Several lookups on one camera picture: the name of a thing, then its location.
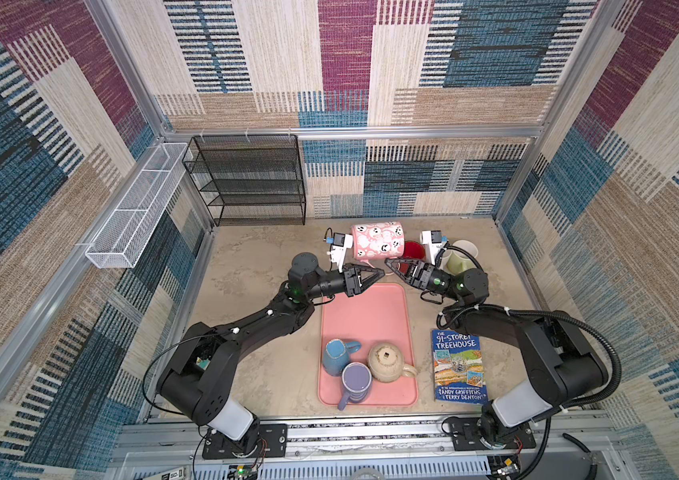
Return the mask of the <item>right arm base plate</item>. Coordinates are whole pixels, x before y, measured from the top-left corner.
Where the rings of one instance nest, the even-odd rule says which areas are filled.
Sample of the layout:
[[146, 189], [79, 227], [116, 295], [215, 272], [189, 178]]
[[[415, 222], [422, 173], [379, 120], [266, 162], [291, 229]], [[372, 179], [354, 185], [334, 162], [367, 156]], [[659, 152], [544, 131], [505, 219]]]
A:
[[449, 416], [441, 422], [441, 431], [451, 438], [455, 451], [491, 451], [535, 449], [537, 440], [527, 423], [515, 427], [482, 417]]

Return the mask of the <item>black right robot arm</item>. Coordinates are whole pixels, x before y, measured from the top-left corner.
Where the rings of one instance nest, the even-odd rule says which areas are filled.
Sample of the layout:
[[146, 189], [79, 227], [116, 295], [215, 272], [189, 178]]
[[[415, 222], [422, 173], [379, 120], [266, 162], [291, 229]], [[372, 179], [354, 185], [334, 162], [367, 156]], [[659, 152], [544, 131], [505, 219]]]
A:
[[527, 379], [481, 410], [477, 430], [489, 448], [515, 439], [529, 421], [608, 398], [621, 383], [621, 360], [609, 340], [561, 311], [517, 310], [487, 301], [489, 276], [475, 267], [451, 275], [415, 259], [389, 259], [408, 286], [449, 300], [437, 327], [489, 338], [521, 352]]

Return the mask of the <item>red ceramic mug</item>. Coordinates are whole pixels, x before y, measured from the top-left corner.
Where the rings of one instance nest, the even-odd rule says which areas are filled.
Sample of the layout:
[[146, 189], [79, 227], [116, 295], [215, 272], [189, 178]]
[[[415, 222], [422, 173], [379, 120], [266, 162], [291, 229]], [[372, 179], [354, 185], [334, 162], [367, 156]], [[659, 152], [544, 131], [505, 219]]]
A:
[[405, 241], [405, 249], [403, 249], [403, 259], [414, 259], [423, 260], [427, 254], [425, 253], [425, 248], [416, 241], [407, 240]]

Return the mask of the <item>light green ceramic mug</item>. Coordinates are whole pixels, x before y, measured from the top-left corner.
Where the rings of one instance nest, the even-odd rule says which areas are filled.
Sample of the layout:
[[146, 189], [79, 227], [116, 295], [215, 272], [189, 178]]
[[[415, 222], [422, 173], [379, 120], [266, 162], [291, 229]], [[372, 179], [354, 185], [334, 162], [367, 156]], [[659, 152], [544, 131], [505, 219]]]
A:
[[453, 246], [457, 248], [455, 250], [449, 250], [449, 259], [447, 259], [447, 270], [453, 275], [457, 275], [465, 270], [475, 268], [475, 262], [465, 255], [465, 252], [471, 254], [474, 258], [479, 256], [479, 248], [470, 241], [467, 240], [457, 240], [453, 243]]

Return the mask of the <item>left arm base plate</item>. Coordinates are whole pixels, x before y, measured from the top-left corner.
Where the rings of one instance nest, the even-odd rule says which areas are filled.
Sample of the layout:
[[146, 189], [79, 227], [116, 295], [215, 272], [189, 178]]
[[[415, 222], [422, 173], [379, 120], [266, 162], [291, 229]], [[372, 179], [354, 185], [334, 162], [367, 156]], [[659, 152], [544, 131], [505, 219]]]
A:
[[258, 421], [239, 439], [231, 440], [217, 430], [204, 435], [201, 458], [203, 460], [255, 460], [285, 456], [288, 427], [285, 423]]

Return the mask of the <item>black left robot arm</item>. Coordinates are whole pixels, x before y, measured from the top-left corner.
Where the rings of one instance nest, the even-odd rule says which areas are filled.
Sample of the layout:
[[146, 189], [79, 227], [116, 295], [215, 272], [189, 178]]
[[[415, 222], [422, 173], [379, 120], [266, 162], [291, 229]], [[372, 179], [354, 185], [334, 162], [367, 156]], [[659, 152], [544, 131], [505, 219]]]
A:
[[381, 268], [359, 264], [325, 271], [314, 254], [298, 254], [267, 306], [229, 324], [209, 327], [199, 322], [189, 327], [159, 375], [156, 393], [194, 424], [222, 435], [233, 452], [255, 452], [260, 421], [230, 398], [239, 361], [297, 332], [315, 312], [315, 299], [338, 294], [351, 298], [383, 277]]

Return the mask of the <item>pink patterned glass mug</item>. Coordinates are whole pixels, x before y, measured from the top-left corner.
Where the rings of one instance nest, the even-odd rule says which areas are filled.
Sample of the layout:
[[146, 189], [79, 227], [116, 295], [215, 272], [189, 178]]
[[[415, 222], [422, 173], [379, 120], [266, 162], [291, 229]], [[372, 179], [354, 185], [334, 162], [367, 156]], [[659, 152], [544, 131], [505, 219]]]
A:
[[359, 261], [399, 258], [405, 252], [401, 222], [355, 224], [351, 227], [353, 258]]

